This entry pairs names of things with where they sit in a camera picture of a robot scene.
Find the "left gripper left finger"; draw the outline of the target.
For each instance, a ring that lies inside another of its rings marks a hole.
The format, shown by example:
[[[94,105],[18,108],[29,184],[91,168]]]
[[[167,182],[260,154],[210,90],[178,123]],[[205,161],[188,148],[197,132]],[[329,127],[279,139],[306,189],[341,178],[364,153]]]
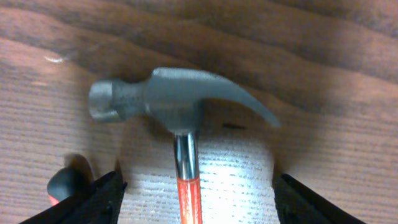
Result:
[[[127,183],[121,173],[111,171],[74,196],[30,217],[21,224],[117,223]]]

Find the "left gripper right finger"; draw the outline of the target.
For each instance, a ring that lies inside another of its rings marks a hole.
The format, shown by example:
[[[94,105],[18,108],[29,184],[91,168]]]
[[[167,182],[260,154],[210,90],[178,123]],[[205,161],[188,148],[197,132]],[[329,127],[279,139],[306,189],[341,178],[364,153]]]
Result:
[[[291,175],[274,177],[272,186],[281,224],[365,224]]]

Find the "red black pliers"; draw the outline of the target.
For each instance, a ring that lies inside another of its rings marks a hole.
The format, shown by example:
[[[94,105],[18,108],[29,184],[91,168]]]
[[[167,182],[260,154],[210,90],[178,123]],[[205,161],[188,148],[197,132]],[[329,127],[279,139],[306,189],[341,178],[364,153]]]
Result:
[[[60,169],[48,182],[47,193],[52,206],[74,196],[86,186],[85,176],[72,167]]]

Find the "steel claw hammer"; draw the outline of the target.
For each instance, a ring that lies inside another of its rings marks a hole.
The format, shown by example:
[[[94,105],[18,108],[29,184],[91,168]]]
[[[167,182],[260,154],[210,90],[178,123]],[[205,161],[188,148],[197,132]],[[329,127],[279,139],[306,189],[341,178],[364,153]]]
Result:
[[[244,88],[203,70],[159,67],[142,82],[128,83],[118,78],[98,80],[88,94],[89,112],[95,121],[120,122],[148,115],[173,134],[183,224],[203,221],[197,134],[203,121],[203,102],[208,99],[239,103],[271,126],[280,126],[272,112]]]

